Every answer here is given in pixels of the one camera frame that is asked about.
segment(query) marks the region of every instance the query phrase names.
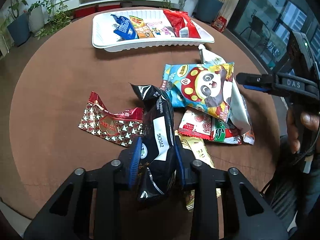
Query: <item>white plastic tray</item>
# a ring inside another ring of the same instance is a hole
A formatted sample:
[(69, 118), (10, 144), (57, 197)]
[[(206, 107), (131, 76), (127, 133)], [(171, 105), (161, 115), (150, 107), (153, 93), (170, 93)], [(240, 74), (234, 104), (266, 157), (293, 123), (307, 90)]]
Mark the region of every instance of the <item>white plastic tray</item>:
[(165, 46), (165, 45), (200, 45), (204, 43), (214, 43), (214, 38), (201, 28), (195, 22), (198, 33), (201, 39), (195, 38), (145, 38), (127, 41), (117, 41), (119, 36), (113, 33), (116, 28), (116, 22), (111, 14), (122, 15), (129, 18), (129, 15), (142, 18), (145, 23), (162, 21), (165, 26), (171, 26), (167, 17), (162, 10), (126, 10), (101, 13), (93, 18), (92, 25), (92, 45), (98, 49), (105, 49), (109, 52), (121, 51), (124, 49), (137, 49), (152, 46)]

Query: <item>red box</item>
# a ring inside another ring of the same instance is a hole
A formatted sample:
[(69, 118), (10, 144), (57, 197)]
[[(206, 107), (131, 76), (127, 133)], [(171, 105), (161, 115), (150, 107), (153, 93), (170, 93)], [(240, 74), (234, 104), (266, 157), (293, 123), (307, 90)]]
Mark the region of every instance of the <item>red box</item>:
[(104, 3), (104, 4), (99, 4), (97, 6), (97, 11), (98, 12), (103, 12), (111, 9), (119, 9), (121, 8), (120, 3)]
[(96, 10), (95, 6), (77, 9), (77, 10), (75, 10), (75, 18), (88, 16), (88, 15), (96, 13), (96, 12), (97, 12), (97, 10)]

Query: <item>black cable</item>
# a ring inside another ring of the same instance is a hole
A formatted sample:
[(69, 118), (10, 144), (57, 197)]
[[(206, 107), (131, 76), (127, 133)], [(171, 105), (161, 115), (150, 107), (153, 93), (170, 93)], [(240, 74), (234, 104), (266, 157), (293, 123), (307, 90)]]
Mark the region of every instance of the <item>black cable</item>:
[[(315, 74), (316, 74), (316, 81), (317, 81), (317, 85), (318, 85), (318, 95), (319, 95), (319, 97), (320, 97), (320, 71), (319, 71), (318, 64), (317, 64), (316, 61), (314, 62), (314, 64), (315, 64), (314, 69), (315, 69)], [(294, 165), (296, 165), (296, 164), (299, 163), (303, 158), (305, 158), (309, 153), (311, 153), (312, 150), (313, 150), (313, 147), (316, 145), (316, 142), (317, 142), (317, 140), (318, 140), (318, 138), (319, 138), (319, 135), (320, 135), (320, 122), (319, 122), (319, 125), (318, 125), (318, 130), (317, 130), (316, 137), (315, 137), (313, 143), (311, 144), (311, 146), (309, 147), (309, 149), (308, 149), (307, 151), (305, 151), (303, 154), (301, 154), (301, 153), (297, 154), (297, 156), (295, 157), (295, 160), (293, 160), (291, 163), (288, 163), (288, 164), (284, 163), (284, 165), (282, 165), (282, 166), (280, 166), (280, 167), (278, 168), (278, 171), (277, 171), (277, 169), (276, 169), (277, 173), (276, 173), (276, 171), (275, 171), (275, 174), (273, 175), (272, 179), (263, 187), (263, 189), (261, 190), (260, 193), (261, 193), (261, 194), (264, 194), (264, 191), (265, 191), (265, 190), (267, 189), (267, 187), (271, 184), (271, 182), (272, 182), (279, 174), (281, 174), (281, 172), (284, 171), (285, 168), (287, 168), (288, 166), (294, 166)]]

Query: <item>blue snack bag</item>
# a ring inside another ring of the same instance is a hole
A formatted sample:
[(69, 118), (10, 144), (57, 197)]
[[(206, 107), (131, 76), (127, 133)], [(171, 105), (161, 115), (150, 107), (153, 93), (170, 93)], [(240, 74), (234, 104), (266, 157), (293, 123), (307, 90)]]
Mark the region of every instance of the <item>blue snack bag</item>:
[(111, 16), (118, 24), (120, 24), (120, 26), (113, 31), (115, 34), (118, 34), (125, 40), (134, 40), (139, 38), (131, 21), (128, 18), (115, 14), (111, 14)]
[(234, 63), (165, 65), (161, 89), (173, 107), (191, 106), (227, 122)]

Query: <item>white plant pot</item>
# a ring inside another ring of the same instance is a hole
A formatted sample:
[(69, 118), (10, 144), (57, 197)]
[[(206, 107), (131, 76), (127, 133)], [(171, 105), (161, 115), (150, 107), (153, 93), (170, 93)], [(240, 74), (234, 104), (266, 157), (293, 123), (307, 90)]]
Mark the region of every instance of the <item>white plant pot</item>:
[(196, 8), (197, 3), (198, 3), (198, 0), (186, 0), (183, 7), (183, 11), (187, 12), (188, 16), (191, 17), (193, 11)]
[(36, 34), (44, 27), (44, 16), (41, 5), (32, 10), (29, 15), (29, 28), (33, 34)]

